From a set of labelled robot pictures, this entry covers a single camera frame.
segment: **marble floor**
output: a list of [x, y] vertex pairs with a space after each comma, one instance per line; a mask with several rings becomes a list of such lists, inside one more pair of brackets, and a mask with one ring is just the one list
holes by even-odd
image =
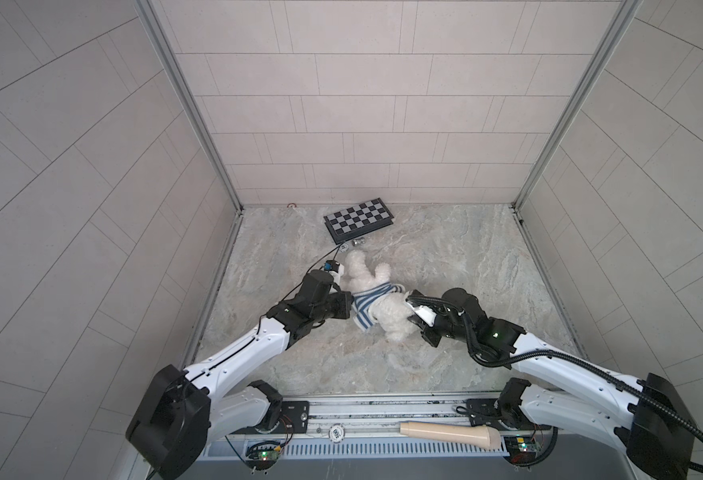
[[[249, 330], [334, 244], [322, 216], [337, 206], [248, 208], [197, 358]], [[441, 296], [460, 286], [489, 316], [517, 322], [554, 346], [577, 353], [506, 205], [392, 206], [395, 223], [365, 236], [367, 265], [392, 266], [408, 290]], [[343, 263], [345, 254], [338, 254]], [[477, 391], [503, 388], [512, 371], [484, 369], [464, 343], [433, 348], [418, 332], [402, 343], [374, 326], [328, 320], [252, 372], [283, 395]]]

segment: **side wall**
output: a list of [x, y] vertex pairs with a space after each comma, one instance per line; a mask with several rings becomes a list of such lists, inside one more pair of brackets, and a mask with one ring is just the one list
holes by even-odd
[[618, 2], [154, 0], [245, 204], [512, 201]]
[[131, 0], [0, 0], [0, 478], [108, 477], [233, 217]]
[[645, 0], [521, 217], [590, 359], [703, 427], [703, 0]]

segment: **stuffed animal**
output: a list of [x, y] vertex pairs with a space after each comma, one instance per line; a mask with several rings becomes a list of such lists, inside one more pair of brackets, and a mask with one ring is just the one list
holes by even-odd
[[355, 297], [355, 322], [367, 331], [375, 323], [381, 325], [386, 338], [392, 342], [401, 342], [418, 327], [407, 320], [413, 310], [405, 303], [404, 287], [391, 283], [389, 264], [378, 264], [375, 276], [367, 269], [365, 253], [353, 250], [344, 262], [349, 279], [346, 289]]

